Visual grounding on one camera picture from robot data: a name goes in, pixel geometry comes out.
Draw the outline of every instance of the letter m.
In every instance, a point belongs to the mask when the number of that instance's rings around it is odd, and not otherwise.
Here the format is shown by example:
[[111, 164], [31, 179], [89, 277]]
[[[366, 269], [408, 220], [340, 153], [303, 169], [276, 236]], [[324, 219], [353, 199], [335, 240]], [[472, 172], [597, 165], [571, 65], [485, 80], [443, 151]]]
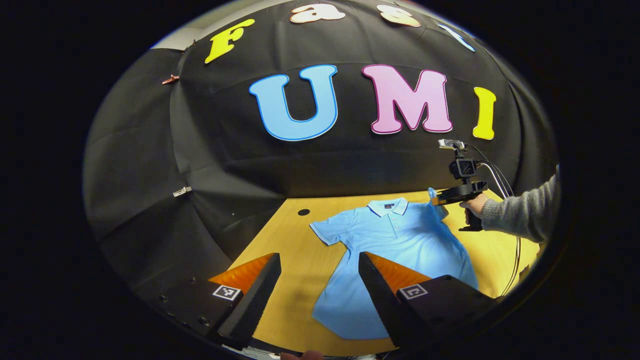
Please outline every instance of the letter m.
[[426, 131], [446, 133], [453, 128], [444, 91], [447, 78], [443, 74], [423, 70], [415, 90], [389, 65], [368, 65], [362, 68], [362, 74], [371, 78], [376, 91], [378, 119], [371, 124], [374, 133], [392, 134], [402, 129], [394, 106], [398, 107], [411, 130], [418, 128], [425, 110], [427, 116], [422, 127]]

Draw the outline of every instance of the screw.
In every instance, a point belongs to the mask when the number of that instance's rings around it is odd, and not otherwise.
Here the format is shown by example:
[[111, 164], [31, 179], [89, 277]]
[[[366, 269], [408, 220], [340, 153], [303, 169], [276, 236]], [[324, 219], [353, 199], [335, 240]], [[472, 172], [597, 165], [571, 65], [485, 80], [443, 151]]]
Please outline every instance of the screw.
[[205, 319], [204, 316], [201, 316], [198, 321], [204, 326], [211, 326], [211, 322]]
[[434, 316], [431, 318], [431, 323], [440, 324], [444, 322], [444, 318], [442, 316]]

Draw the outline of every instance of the person's arm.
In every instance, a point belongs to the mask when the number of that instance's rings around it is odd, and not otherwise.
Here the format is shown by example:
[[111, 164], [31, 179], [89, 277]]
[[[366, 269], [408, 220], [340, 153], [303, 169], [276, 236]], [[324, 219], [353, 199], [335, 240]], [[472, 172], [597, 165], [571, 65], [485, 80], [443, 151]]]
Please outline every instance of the person's arm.
[[537, 189], [502, 202], [486, 195], [460, 204], [482, 219], [484, 230], [519, 235], [537, 243], [547, 241], [552, 234], [560, 203], [559, 166], [556, 174]]

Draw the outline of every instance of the person's hand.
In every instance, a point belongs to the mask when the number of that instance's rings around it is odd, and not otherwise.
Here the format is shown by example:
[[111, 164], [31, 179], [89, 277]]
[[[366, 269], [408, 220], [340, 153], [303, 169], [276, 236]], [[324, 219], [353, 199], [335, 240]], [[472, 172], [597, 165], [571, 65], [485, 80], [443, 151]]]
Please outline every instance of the person's hand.
[[297, 357], [292, 354], [287, 354], [285, 352], [280, 354], [280, 360], [323, 360], [324, 355], [320, 351], [307, 350], [302, 357]]
[[484, 204], [487, 200], [489, 200], [489, 196], [485, 195], [484, 193], [480, 193], [475, 199], [463, 201], [460, 203], [461, 208], [467, 209], [465, 210], [465, 221], [467, 225], [469, 225], [470, 210], [477, 218], [482, 219], [482, 208], [484, 207]]

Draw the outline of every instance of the yellow table surface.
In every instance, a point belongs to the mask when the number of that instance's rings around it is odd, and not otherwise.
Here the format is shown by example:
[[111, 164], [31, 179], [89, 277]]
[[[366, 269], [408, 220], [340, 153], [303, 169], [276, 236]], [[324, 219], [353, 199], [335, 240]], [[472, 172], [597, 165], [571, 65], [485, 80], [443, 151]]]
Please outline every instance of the yellow table surface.
[[[485, 194], [501, 201], [490, 190]], [[324, 221], [345, 210], [368, 205], [372, 200], [404, 197], [409, 202], [427, 202], [429, 193], [394, 193], [354, 197], [287, 199], [271, 220], [230, 268], [271, 252], [280, 253], [282, 273], [269, 298], [254, 338], [298, 352], [318, 350], [326, 356], [357, 356], [395, 349], [389, 338], [345, 340], [311, 317], [314, 304], [346, 251], [344, 244], [325, 245], [309, 224]], [[479, 284], [479, 290], [498, 297], [506, 287], [515, 260], [516, 238], [497, 231], [460, 232], [466, 226], [464, 209], [446, 205], [449, 215], [443, 222], [466, 247]], [[305, 216], [301, 209], [309, 209]], [[522, 240], [518, 273], [532, 264], [540, 247]]]

